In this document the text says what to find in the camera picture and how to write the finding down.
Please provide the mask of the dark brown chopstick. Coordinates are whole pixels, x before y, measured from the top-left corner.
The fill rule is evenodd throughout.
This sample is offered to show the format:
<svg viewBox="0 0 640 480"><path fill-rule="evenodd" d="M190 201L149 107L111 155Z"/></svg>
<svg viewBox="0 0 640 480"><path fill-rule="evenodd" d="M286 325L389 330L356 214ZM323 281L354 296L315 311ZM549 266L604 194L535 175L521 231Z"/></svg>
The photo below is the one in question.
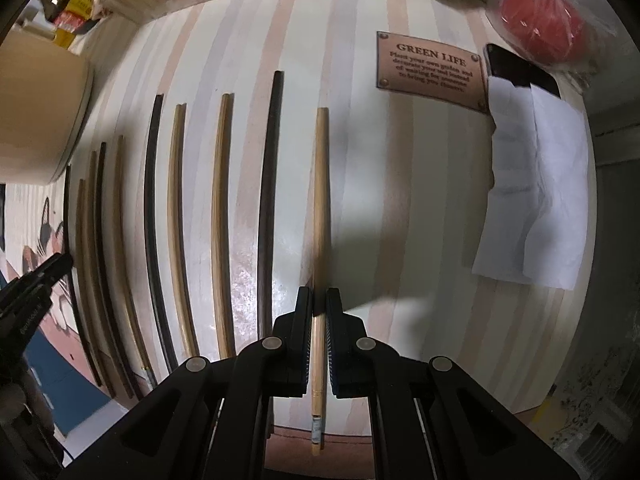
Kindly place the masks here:
<svg viewBox="0 0 640 480"><path fill-rule="evenodd" d="M276 180L280 117L284 86L284 73L273 74L265 134L262 180L258 216L257 249L257 333L266 338L272 330L272 260L274 205L276 204Z"/></svg>

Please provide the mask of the cream ribbed utensil holder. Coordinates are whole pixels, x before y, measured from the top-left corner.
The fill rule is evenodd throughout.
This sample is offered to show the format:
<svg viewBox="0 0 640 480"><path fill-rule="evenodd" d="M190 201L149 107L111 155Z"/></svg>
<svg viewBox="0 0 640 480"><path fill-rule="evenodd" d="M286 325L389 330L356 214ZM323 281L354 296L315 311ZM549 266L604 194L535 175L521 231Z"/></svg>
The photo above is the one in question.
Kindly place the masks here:
<svg viewBox="0 0 640 480"><path fill-rule="evenodd" d="M1 44L0 84L1 181L58 180L84 123L90 63L51 41L11 30Z"/></svg>

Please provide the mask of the striped cat table mat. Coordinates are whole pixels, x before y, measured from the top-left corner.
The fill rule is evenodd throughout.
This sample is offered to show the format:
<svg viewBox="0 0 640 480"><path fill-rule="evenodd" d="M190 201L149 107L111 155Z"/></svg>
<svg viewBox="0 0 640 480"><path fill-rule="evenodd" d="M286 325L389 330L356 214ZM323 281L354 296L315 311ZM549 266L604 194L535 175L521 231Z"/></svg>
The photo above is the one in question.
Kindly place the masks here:
<svg viewBox="0 0 640 480"><path fill-rule="evenodd" d="M392 32L471 52L499 37L476 0L215 0L137 25L113 15L73 50L94 69L94 93L72 173L49 186L6 189L5 276L50 255L75 221L78 182L106 148L103 212L114 217L121 178L129 287L157 378L168 373L152 312L143 235L144 163L153 101L162 96L155 219L160 282L172 336L167 183L171 128L186 106L183 229L198 346L218 356L210 210L219 104L234 97L229 231L235 342L256 337L256 263L262 147L272 77L284 73L273 300L291 310L309 278L317 110L330 112L330 282L369 333L403 356L457 361L514 413L536 408L565 361L584 305L590 263L569 292L498 282L472 271L492 185L487 115L378 88L376 36Z"/></svg>

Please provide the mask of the white paper sheet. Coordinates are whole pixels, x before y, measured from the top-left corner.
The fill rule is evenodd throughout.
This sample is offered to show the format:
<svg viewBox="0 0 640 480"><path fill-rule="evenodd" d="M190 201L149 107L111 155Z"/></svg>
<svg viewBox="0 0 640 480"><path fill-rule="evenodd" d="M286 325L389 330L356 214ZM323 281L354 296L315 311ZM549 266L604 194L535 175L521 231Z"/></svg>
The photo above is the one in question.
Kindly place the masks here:
<svg viewBox="0 0 640 480"><path fill-rule="evenodd" d="M537 86L488 81L494 186L475 274L572 290L588 234L584 116Z"/></svg>

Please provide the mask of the copper green life plaque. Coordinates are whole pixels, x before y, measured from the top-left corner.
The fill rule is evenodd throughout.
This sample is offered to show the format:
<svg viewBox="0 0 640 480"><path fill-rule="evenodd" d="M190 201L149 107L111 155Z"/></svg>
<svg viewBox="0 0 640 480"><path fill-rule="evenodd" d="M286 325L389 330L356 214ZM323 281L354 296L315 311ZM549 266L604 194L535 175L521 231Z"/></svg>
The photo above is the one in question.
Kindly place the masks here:
<svg viewBox="0 0 640 480"><path fill-rule="evenodd" d="M435 40L376 33L376 86L488 113L482 57Z"/></svg>

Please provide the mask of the red item in plastic bag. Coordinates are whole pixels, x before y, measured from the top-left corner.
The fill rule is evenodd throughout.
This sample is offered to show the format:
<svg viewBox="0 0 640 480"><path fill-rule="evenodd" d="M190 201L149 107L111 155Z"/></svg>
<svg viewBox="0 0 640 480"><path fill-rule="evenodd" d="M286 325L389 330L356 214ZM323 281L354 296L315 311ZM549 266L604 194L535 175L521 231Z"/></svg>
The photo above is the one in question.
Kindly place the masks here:
<svg viewBox="0 0 640 480"><path fill-rule="evenodd" d="M558 70L593 72L620 34L606 0L487 0L487 15L520 55Z"/></svg>

